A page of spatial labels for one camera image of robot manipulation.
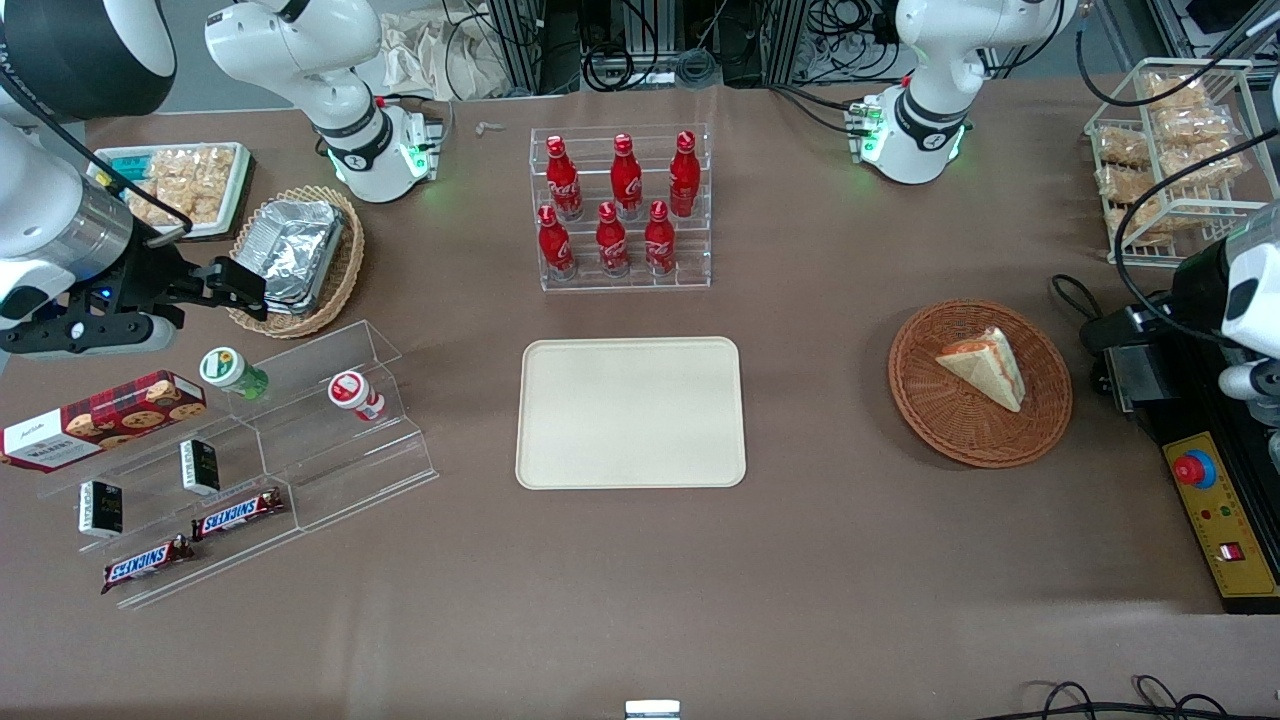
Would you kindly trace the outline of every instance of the red switch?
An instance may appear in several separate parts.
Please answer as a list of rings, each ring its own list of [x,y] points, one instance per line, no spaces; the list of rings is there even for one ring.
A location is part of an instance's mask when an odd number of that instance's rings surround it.
[[[1217,482],[1217,468],[1213,459],[1199,450],[1190,450],[1174,460],[1174,477],[1184,486],[1208,489]]]
[[[1236,562],[1244,560],[1244,551],[1238,542],[1224,542],[1217,546],[1217,559],[1222,562]]]

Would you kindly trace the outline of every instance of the bread slice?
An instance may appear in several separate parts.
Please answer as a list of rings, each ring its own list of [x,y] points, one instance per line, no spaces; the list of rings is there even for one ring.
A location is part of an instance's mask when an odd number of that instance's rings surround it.
[[[1014,348],[1000,328],[987,328],[975,338],[952,342],[938,352],[937,361],[1006,410],[1021,411],[1027,384],[1018,370]]]

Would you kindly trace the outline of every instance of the white cloth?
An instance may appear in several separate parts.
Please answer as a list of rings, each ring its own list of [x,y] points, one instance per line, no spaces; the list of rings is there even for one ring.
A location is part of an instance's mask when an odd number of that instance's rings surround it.
[[[436,100],[477,100],[507,94],[511,78],[488,9],[481,3],[475,10],[451,6],[445,13],[440,5],[383,14],[384,85],[392,92],[426,90]],[[474,13],[483,14],[472,17]],[[452,24],[451,19],[460,24]],[[457,37],[449,42],[452,33]]]

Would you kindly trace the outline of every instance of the red cookie box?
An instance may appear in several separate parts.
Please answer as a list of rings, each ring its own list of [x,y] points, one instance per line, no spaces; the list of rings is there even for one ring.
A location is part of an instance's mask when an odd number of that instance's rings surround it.
[[[200,386],[157,370],[5,428],[0,462],[52,473],[205,410]]]

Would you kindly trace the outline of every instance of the foil container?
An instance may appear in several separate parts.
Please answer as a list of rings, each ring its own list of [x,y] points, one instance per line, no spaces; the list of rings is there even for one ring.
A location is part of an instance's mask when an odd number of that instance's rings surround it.
[[[275,200],[253,220],[236,259],[266,281],[268,310],[305,315],[319,305],[342,229],[342,210],[329,202]]]

